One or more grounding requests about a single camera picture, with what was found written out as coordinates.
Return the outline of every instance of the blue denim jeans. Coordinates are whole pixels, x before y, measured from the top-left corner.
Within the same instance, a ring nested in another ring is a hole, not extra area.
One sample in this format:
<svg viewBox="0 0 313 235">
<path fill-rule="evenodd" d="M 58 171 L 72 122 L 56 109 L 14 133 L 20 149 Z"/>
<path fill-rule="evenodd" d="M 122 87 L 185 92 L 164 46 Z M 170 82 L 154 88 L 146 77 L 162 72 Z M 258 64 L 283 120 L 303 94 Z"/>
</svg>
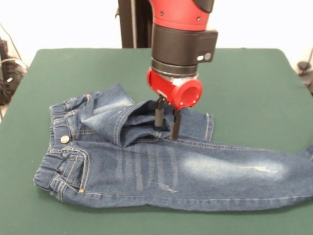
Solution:
<svg viewBox="0 0 313 235">
<path fill-rule="evenodd" d="M 251 211 L 313 198 L 313 146 L 292 154 L 211 141 L 213 118 L 172 108 L 154 129 L 154 101 L 135 104 L 120 85 L 50 107 L 49 148 L 34 183 L 60 201 L 114 208 Z"/>
</svg>

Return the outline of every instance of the metal button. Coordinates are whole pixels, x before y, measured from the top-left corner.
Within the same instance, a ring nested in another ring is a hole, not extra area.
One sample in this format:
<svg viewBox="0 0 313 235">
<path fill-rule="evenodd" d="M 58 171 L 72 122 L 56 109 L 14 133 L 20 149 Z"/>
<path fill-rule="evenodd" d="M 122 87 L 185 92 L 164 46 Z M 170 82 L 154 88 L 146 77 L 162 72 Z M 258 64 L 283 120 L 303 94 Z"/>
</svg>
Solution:
<svg viewBox="0 0 313 235">
<path fill-rule="evenodd" d="M 69 136 L 62 136 L 61 143 L 67 143 L 67 142 L 69 142 Z"/>
</svg>

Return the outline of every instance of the elastic waistband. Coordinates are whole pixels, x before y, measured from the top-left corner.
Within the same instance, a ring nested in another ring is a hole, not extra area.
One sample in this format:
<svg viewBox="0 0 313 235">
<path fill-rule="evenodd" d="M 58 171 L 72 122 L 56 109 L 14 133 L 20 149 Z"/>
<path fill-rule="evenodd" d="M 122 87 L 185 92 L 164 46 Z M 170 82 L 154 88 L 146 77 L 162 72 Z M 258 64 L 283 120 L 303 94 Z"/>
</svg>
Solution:
<svg viewBox="0 0 313 235">
<path fill-rule="evenodd" d="M 58 169 L 64 157 L 62 152 L 72 151 L 71 141 L 77 127 L 75 126 L 76 110 L 90 100 L 86 94 L 78 98 L 72 98 L 51 106 L 50 109 L 50 141 L 47 153 L 34 176 L 34 183 L 38 187 L 51 191 L 51 181 L 58 174 Z"/>
</svg>

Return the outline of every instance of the black cable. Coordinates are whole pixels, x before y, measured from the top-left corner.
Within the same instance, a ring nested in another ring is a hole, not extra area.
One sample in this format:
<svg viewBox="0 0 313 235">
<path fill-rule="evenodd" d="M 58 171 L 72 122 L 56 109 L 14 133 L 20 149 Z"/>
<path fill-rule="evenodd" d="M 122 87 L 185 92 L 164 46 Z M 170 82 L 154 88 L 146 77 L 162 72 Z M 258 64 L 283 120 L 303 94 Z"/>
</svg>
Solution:
<svg viewBox="0 0 313 235">
<path fill-rule="evenodd" d="M 310 62 L 312 60 L 312 56 L 313 56 L 313 48 L 311 49 L 311 53 L 310 53 L 310 56 L 309 56 L 308 63 L 306 65 L 306 67 L 302 70 L 302 73 L 300 74 L 301 76 L 308 70 L 308 68 L 310 66 Z"/>
<path fill-rule="evenodd" d="M 1 23 L 0 23 L 0 26 L 1 26 L 1 28 L 3 29 L 3 31 L 4 31 L 4 32 L 8 35 L 8 37 L 10 38 L 10 41 L 11 41 L 11 43 L 12 43 L 12 45 L 13 45 L 13 47 L 14 47 L 14 50 L 16 51 L 16 53 L 17 53 L 19 59 L 22 60 L 22 58 L 21 58 L 21 56 L 20 56 L 20 54 L 19 54 L 19 51 L 16 49 L 16 46 L 15 46 L 15 44 L 14 44 L 14 42 L 13 42 L 13 39 L 11 38 L 11 35 L 5 30 L 5 28 L 3 27 L 3 25 L 2 25 Z"/>
</svg>

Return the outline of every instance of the jeans pocket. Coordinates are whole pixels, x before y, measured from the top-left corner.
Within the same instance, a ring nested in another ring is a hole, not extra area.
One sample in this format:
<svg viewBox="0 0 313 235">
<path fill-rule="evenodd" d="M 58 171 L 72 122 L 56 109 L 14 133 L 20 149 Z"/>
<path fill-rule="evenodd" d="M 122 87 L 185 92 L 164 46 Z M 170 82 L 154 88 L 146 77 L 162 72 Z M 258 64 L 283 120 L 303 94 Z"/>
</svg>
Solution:
<svg viewBox="0 0 313 235">
<path fill-rule="evenodd" d="M 59 166 L 58 173 L 70 186 L 82 190 L 86 187 L 89 174 L 89 156 L 78 149 L 63 150 L 64 161 Z"/>
</svg>

